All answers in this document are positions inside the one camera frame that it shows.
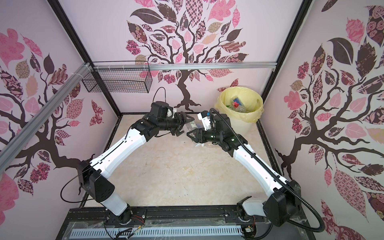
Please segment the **Fiji bottle red flower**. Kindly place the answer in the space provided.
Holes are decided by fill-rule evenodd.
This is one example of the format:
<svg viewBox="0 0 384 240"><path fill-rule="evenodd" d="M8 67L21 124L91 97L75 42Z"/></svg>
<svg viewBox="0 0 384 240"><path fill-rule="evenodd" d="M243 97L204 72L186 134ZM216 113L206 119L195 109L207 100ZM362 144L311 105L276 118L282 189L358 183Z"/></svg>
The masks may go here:
<svg viewBox="0 0 384 240"><path fill-rule="evenodd" d="M239 98L234 98L231 103L231 109L238 113L245 113L246 108L242 104L242 102L239 100Z"/></svg>

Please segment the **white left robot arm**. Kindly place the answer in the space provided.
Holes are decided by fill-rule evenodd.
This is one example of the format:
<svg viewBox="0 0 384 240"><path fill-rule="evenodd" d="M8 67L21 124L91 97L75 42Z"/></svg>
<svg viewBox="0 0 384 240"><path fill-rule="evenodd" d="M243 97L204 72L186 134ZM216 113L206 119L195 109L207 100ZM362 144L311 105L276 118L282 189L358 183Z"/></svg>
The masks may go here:
<svg viewBox="0 0 384 240"><path fill-rule="evenodd" d="M194 120L184 112L176 112L172 117L165 118L146 114L131 125L124 137L99 157L89 163L86 161L80 163L78 167L80 187L116 216L121 225L126 225L131 221L132 208L119 196L108 178L130 154L160 131L168 131L178 137L184 133L184 125Z"/></svg>

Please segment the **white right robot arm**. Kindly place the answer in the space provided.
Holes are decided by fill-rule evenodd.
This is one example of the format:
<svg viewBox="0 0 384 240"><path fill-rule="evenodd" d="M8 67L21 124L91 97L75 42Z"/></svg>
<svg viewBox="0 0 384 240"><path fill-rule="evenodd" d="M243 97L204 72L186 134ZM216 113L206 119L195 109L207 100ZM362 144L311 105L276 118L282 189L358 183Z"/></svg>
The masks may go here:
<svg viewBox="0 0 384 240"><path fill-rule="evenodd" d="M218 145L224 152L241 163L258 181L265 191L266 201L248 197L240 202L241 209L247 216L267 218L273 225L280 227L299 212L301 203L297 197L284 186L296 187L268 166L255 153L248 141L237 134L231 127L226 115L213 115L207 111L198 114L203 127L187 133L193 142L203 145L211 142Z"/></svg>

